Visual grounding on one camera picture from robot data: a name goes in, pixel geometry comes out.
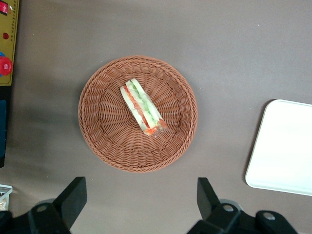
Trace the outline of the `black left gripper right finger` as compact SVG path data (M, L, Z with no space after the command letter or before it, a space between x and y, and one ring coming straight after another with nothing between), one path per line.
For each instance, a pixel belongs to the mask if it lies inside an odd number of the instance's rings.
M197 206L202 219L189 231L190 234L235 234L241 215L233 204L221 202L207 178L197 180Z

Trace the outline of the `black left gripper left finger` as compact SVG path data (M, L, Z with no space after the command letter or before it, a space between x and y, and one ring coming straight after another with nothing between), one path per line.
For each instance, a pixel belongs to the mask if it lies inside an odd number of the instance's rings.
M28 212L31 233L69 234L86 202L86 178L76 177L53 202L40 203Z

